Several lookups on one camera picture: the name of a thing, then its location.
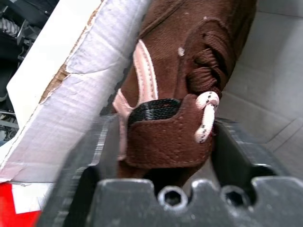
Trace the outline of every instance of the brown shoe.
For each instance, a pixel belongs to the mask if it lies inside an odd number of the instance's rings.
[[[257,0],[154,0],[114,101],[120,177],[182,185],[209,158],[214,111]]]

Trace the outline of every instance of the white cardboard box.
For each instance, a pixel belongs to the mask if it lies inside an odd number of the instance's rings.
[[[0,182],[53,182],[127,73],[150,0],[60,0],[8,84],[20,130]]]

